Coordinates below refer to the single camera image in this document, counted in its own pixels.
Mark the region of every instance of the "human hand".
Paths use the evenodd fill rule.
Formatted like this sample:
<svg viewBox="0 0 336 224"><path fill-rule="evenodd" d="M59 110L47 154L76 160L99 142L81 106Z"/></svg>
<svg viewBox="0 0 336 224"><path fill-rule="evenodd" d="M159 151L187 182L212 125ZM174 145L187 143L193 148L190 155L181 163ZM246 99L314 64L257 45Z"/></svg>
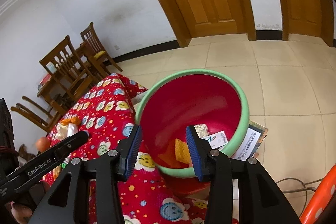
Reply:
<svg viewBox="0 0 336 224"><path fill-rule="evenodd" d="M45 191L49 190L50 186L48 183L44 181L42 181L41 183L43 184ZM11 206L12 206L11 212L14 219L19 224L27 224L28 222L26 219L32 216L33 214L32 210L29 209L27 206L24 206L19 203L12 203Z"/></svg>

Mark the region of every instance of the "orange polka dot handle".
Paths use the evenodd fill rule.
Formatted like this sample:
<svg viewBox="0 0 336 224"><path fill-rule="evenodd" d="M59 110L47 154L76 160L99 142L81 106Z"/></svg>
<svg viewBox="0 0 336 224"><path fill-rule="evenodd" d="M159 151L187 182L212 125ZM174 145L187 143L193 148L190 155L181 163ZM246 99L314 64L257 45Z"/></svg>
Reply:
<svg viewBox="0 0 336 224"><path fill-rule="evenodd" d="M300 217L302 224L313 224L331 200L336 187L336 165L331 168L316 189L307 208Z"/></svg>

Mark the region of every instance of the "red tablecloth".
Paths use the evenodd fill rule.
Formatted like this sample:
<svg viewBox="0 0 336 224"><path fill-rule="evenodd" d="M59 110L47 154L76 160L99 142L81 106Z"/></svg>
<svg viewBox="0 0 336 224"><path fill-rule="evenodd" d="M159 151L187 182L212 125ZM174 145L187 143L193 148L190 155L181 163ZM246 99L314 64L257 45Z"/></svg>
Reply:
<svg viewBox="0 0 336 224"><path fill-rule="evenodd" d="M134 125L135 111L131 98L146 90L135 81L112 73L85 94L64 116L79 117L82 120L79 130L86 130L90 135L88 143L73 152L70 158L90 160L116 148L121 139L129 136ZM55 135L56 127L48 136L51 145L59 142ZM53 172L48 173L44 180L52 184ZM133 175L126 183L119 182L118 189L126 224L191 223L181 201L166 188L164 179L143 144ZM96 224L95 181L90 184L90 192L90 224ZM196 224L204 217L205 210L197 215L197 220L196 215L191 218Z"/></svg>

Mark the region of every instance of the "dining table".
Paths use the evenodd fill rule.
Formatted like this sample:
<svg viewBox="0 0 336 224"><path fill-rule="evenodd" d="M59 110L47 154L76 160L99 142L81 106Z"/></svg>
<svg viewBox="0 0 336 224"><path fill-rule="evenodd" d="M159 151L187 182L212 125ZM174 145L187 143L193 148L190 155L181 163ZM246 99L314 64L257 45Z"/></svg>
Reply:
<svg viewBox="0 0 336 224"><path fill-rule="evenodd" d="M75 157L83 161L95 159L115 149L120 140L128 138L135 124L132 101L146 91L137 82L112 73L80 98L63 118L79 118L81 125L78 130L86 131L89 140L71 153L63 164L71 164L69 162ZM51 146L60 141L57 127L47 136ZM56 168L43 180L51 185L59 172L60 168ZM127 182L118 182L118 192L126 224L191 224L183 203L166 187L143 141L134 172ZM90 182L89 223L97 223L95 180Z"/></svg>
<svg viewBox="0 0 336 224"><path fill-rule="evenodd" d="M76 54L79 58L86 57L87 61L84 63L87 67L94 67L102 78L108 76L106 71L100 66L97 60L94 58L94 51L90 44L85 41L76 49ZM59 102L54 100L53 90L60 88L58 83L51 77L46 83L44 83L37 92L37 97L43 98L49 105L51 105L58 113L65 115L66 109L64 109Z"/></svg>

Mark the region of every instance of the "metal screw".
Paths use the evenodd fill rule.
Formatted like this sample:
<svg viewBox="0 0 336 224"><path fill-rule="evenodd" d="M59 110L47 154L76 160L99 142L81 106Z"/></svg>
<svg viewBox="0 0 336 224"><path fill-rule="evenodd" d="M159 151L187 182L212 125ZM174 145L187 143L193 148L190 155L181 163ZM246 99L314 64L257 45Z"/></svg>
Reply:
<svg viewBox="0 0 336 224"><path fill-rule="evenodd" d="M213 150L211 150L211 151L210 151L210 155L211 155L211 156L214 156L214 157L216 157L216 156L218 156L218 155L219 155L219 151L218 151L218 150L215 150L215 149L213 149Z"/></svg>
<svg viewBox="0 0 336 224"><path fill-rule="evenodd" d="M110 150L108 152L108 154L109 154L110 157L114 157L114 156L118 155L118 151L117 150Z"/></svg>
<svg viewBox="0 0 336 224"><path fill-rule="evenodd" d="M71 163L73 164L73 165L76 165L76 164L78 164L78 163L80 163L80 158L73 158L72 160L71 160Z"/></svg>
<svg viewBox="0 0 336 224"><path fill-rule="evenodd" d="M258 162L258 160L256 158L253 158L253 157L249 158L248 161L251 164L256 164Z"/></svg>

